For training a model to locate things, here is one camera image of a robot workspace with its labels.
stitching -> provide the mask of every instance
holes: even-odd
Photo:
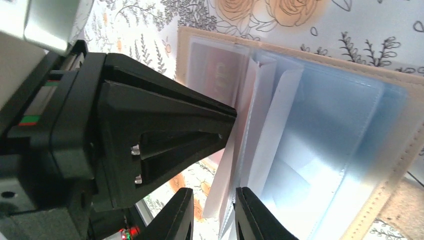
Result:
[[[196,35],[198,37],[209,38],[209,39],[214,39],[214,40],[218,40],[218,41],[225,41],[227,44],[228,43],[230,43],[230,44],[232,43],[234,45],[243,45],[243,46],[246,46],[245,44],[243,44],[241,42],[241,41],[245,41],[245,39],[240,39],[239,37],[234,37],[234,42],[228,42],[227,39],[222,39],[222,38],[219,38],[219,37],[216,37],[216,36],[210,36],[210,35],[207,35],[207,34],[204,34],[204,33],[200,33],[200,32],[193,32],[193,31],[190,31],[189,30],[189,33],[192,36]],[[265,44],[263,44],[262,42],[259,42],[258,47],[260,48],[263,45],[265,45]],[[336,68],[339,68],[339,69],[345,69],[345,70],[349,70],[349,71],[353,71],[353,72],[357,72],[357,73],[362,73],[362,74],[372,75],[372,76],[378,76],[378,77],[385,78],[385,79],[391,79],[391,80],[394,80],[394,81],[399,81],[401,83],[407,83],[407,84],[412,84],[412,85],[415,85],[415,86],[422,86],[422,87],[424,87],[424,83],[417,83],[417,82],[412,82],[412,81],[400,80],[400,79],[398,79],[396,77],[393,77],[393,76],[388,76],[388,75],[378,74],[378,73],[369,73],[369,72],[364,71],[364,70],[353,69],[351,67],[346,67],[346,66],[342,66],[342,65],[335,65],[333,63],[328,63],[328,62],[323,62],[323,61],[315,60],[315,59],[312,59],[312,58],[306,57],[306,56],[298,56],[298,55],[295,55],[295,54],[290,53],[290,52],[281,52],[281,51],[278,51],[276,49],[273,49],[272,48],[272,45],[270,45],[269,47],[266,47],[266,49],[267,50],[274,51],[274,52],[277,52],[277,53],[285,54],[285,55],[288,55],[288,56],[292,56],[292,57],[295,57],[295,58],[298,58],[298,59],[303,59],[303,60],[307,60],[307,61],[310,61],[310,62],[312,61],[312,62],[320,63],[320,64],[323,64],[323,65],[329,65],[329,66],[336,67]]]
[[[359,232],[360,227],[362,226],[362,223],[364,223],[364,219],[366,219],[369,215],[371,215],[371,213],[373,212],[373,206],[376,205],[377,202],[383,203],[383,205],[385,204],[385,202],[388,201],[388,199],[380,199],[380,196],[383,194],[383,192],[386,190],[386,188],[388,187],[389,182],[391,181],[391,178],[393,178],[394,174],[396,174],[396,172],[398,170],[401,170],[402,168],[405,168],[405,159],[408,158],[408,154],[410,153],[410,149],[412,147],[414,147],[415,143],[417,142],[417,135],[419,135],[422,131],[424,131],[424,121],[421,123],[421,127],[415,132],[412,143],[409,144],[409,146],[405,149],[405,151],[403,152],[403,154],[400,156],[400,158],[398,159],[396,166],[392,169],[392,174],[388,177],[388,180],[384,182],[384,184],[379,188],[379,191],[377,192],[377,196],[374,197],[374,199],[371,202],[371,206],[367,206],[367,210],[365,211],[364,214],[356,217],[356,219],[361,219],[360,223],[358,223],[356,225],[355,231],[352,232],[352,234],[350,235],[351,239],[354,239],[356,234]]]

screw hole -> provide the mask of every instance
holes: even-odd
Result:
[[[12,199],[12,198],[15,198],[16,196],[17,194],[12,191],[4,191],[1,193],[1,197],[4,199]]]
[[[81,192],[81,208],[86,208],[86,194],[84,192]]]

clear plastic wallet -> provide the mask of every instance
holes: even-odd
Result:
[[[176,80],[237,110],[203,212],[220,237],[249,187],[300,240],[362,239],[424,145],[419,76],[181,27]]]

beige border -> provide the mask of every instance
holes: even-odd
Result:
[[[410,101],[408,101],[402,113],[402,120],[398,121],[396,126],[393,128],[393,133],[390,137],[388,137],[389,139],[393,139],[393,141],[388,141],[388,143],[385,144],[384,149],[390,150],[391,146],[399,145],[400,140],[398,139],[398,141],[396,141],[396,136],[397,134],[402,135],[402,133],[407,130],[411,130],[411,128],[414,127],[409,123],[416,123],[418,119],[421,121],[424,120],[422,116],[422,113],[424,113],[423,77],[190,27],[180,27],[178,30],[176,80],[181,84],[185,84],[191,37],[202,37],[228,44],[239,44],[253,48],[260,48],[309,62],[342,69],[358,75],[372,77],[381,80],[382,82],[404,87],[408,90]],[[374,189],[368,201],[363,205],[362,209],[344,233],[342,239],[359,240],[365,236],[374,219],[378,216],[381,209],[403,178],[404,174],[407,172],[412,161],[418,156],[418,153],[424,145],[423,133],[424,121],[419,126],[416,126],[415,134],[411,137],[411,139],[402,140],[402,143],[408,142],[408,144],[405,146],[404,152],[400,154],[395,162],[385,161],[388,158],[393,159],[393,155],[391,154],[395,153],[388,150],[379,154],[375,167],[376,169],[370,170],[370,174],[364,178],[362,184],[366,185],[367,181],[375,179],[375,173],[378,173],[379,171],[381,171],[379,174],[382,174],[384,176],[383,179],[385,180]]]

floral pattern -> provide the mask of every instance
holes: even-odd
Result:
[[[171,79],[179,26],[424,76],[423,8],[409,0],[95,0],[83,32],[91,52],[128,55]],[[202,218],[215,171],[199,161],[144,201],[155,216],[179,188],[193,188],[194,239],[217,239],[218,220]],[[365,239],[406,238],[376,219]]]

